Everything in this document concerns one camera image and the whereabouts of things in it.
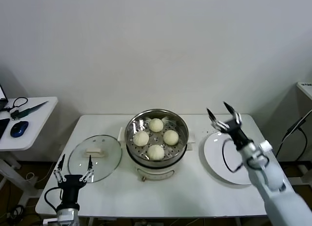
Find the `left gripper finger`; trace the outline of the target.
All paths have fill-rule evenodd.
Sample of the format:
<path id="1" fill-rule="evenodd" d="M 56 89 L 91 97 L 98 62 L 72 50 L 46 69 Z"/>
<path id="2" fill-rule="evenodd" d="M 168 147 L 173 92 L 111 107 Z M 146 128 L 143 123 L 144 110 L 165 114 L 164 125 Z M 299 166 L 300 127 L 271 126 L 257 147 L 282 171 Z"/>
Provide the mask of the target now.
<path id="1" fill-rule="evenodd" d="M 86 183 L 94 173 L 92 157 L 89 155 L 87 172 L 79 179 L 80 182 Z"/>
<path id="2" fill-rule="evenodd" d="M 54 176 L 55 176 L 58 183 L 62 183 L 62 182 L 66 181 L 66 178 L 61 173 L 62 168 L 63 168 L 63 164 L 64 164 L 64 160 L 65 160 L 65 154 L 63 154 L 61 160 L 57 164 L 56 169 L 54 170 Z"/>

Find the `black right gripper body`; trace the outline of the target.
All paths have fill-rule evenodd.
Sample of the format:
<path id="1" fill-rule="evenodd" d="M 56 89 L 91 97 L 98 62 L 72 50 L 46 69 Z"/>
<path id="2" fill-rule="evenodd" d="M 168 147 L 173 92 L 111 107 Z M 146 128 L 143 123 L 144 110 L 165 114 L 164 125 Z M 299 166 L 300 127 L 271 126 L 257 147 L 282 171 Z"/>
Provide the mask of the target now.
<path id="1" fill-rule="evenodd" d="M 235 119 L 231 119 L 225 122 L 229 126 L 227 133 L 234 142 L 236 149 L 242 149 L 252 142 L 251 139 L 242 131 L 242 122 L 237 123 Z"/>

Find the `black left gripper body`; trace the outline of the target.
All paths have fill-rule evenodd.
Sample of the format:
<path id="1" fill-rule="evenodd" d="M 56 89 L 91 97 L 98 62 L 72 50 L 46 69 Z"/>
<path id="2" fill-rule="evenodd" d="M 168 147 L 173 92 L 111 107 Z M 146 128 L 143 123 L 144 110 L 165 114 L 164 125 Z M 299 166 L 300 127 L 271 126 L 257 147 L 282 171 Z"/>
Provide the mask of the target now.
<path id="1" fill-rule="evenodd" d="M 62 203 L 77 203 L 79 191 L 85 187 L 86 182 L 81 180 L 82 175 L 65 175 L 64 177 L 66 181 L 58 182 L 58 187 L 63 190 Z"/>

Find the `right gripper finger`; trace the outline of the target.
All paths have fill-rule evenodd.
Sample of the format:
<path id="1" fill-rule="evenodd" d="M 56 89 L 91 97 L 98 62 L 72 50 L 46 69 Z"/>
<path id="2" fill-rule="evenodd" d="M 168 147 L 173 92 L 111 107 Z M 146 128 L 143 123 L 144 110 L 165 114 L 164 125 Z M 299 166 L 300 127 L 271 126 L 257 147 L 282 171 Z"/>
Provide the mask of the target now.
<path id="1" fill-rule="evenodd" d="M 207 108 L 207 113 L 208 113 L 209 119 L 211 120 L 211 125 L 214 129 L 220 132 L 228 132 L 228 125 L 226 123 L 217 120 L 215 115 L 208 108 Z"/>
<path id="2" fill-rule="evenodd" d="M 230 106 L 228 103 L 226 103 L 226 102 L 223 102 L 223 103 L 224 103 L 226 109 L 228 110 L 228 112 L 233 116 L 236 124 L 241 125 L 242 124 L 241 115 L 238 112 L 236 112 L 235 109 L 232 106 Z"/>

